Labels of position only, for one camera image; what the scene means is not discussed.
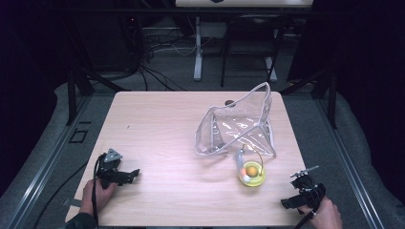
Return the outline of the person's right hand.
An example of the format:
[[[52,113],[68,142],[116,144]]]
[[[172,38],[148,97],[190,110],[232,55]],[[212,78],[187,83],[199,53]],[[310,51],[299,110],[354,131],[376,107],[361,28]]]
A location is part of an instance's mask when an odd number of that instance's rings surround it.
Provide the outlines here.
[[[328,198],[323,197],[316,215],[309,219],[315,229],[343,229],[343,221],[337,206]]]

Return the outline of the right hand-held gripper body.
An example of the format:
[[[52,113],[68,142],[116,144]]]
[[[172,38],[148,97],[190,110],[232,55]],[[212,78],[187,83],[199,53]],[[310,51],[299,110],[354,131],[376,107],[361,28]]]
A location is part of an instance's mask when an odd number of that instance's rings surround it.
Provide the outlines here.
[[[292,186],[298,190],[298,195],[303,197],[305,200],[304,205],[307,205],[309,208],[318,207],[322,198],[326,194],[325,185],[322,183],[316,184],[309,175],[309,171],[317,168],[318,165],[301,170],[291,175],[291,177],[294,177],[294,180],[291,182]]]

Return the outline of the black chair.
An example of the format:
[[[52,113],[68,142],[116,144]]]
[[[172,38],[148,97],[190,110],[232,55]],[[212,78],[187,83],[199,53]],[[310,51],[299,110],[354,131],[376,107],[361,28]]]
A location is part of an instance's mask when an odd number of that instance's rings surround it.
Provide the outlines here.
[[[227,24],[222,47],[221,86],[227,72],[266,72],[270,82],[284,34],[292,20],[280,14],[243,14]]]

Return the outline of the yellow round toy with ball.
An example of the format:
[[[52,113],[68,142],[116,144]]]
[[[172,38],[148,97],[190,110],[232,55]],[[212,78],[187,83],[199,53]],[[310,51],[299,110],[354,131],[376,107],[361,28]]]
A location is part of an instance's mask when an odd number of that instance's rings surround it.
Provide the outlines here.
[[[244,160],[245,144],[234,155],[237,174],[242,184],[248,187],[258,187],[266,179],[266,171],[262,156],[254,150],[259,160]]]

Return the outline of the transparent plastic zipper bag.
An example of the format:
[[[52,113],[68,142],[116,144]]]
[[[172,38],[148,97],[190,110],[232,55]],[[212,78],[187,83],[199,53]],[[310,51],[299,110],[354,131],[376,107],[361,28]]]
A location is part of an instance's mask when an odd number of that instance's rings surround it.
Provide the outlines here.
[[[235,101],[235,106],[211,106],[195,134],[195,152],[212,156],[238,150],[276,156],[269,113],[271,89],[264,82]]]

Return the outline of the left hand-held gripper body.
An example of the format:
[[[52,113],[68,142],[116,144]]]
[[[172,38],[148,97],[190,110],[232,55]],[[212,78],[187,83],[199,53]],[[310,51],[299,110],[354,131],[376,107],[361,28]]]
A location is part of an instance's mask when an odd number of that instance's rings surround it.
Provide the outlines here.
[[[107,189],[111,183],[119,183],[119,170],[122,155],[114,149],[109,149],[98,158],[96,177],[101,182],[101,187]]]

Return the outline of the white desk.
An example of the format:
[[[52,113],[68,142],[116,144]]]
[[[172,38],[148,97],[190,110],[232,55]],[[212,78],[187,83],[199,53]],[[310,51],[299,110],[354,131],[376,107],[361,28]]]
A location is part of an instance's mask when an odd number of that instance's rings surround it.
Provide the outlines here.
[[[252,14],[254,12],[291,12],[307,11],[312,8],[313,0],[175,0],[176,8],[179,10],[193,11],[196,18],[196,44],[197,53],[195,59],[194,80],[202,80],[203,51],[202,33],[212,35],[205,27],[203,19],[219,19],[219,24],[231,17]]]

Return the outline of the black metal stand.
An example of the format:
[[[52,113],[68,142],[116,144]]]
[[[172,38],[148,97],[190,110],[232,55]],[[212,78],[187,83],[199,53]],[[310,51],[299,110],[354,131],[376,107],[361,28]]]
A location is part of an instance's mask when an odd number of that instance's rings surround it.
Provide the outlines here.
[[[292,94],[310,82],[314,82],[310,95],[313,99],[328,99],[327,121],[336,128],[336,94],[337,69],[339,62],[339,39],[335,37],[334,23],[323,20],[308,20],[304,33],[293,57],[290,76],[302,78],[292,86],[281,91],[281,94]]]
[[[76,90],[79,90],[85,97],[92,96],[95,89],[90,82],[91,79],[116,93],[128,92],[128,89],[124,89],[99,73],[96,73],[74,19],[67,17],[63,18],[61,22],[69,40],[70,47],[68,50],[72,53],[72,58],[69,60],[70,70],[68,73],[69,116],[67,126],[70,126],[78,117]]]

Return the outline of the person's left hand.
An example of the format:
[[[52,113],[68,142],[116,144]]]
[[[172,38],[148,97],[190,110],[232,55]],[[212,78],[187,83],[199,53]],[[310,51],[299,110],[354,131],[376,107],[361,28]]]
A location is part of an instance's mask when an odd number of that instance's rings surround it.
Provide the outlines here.
[[[107,189],[103,189],[99,179],[88,180],[83,188],[79,212],[89,213],[91,215],[100,212],[108,203],[116,188],[116,183],[111,183]]]

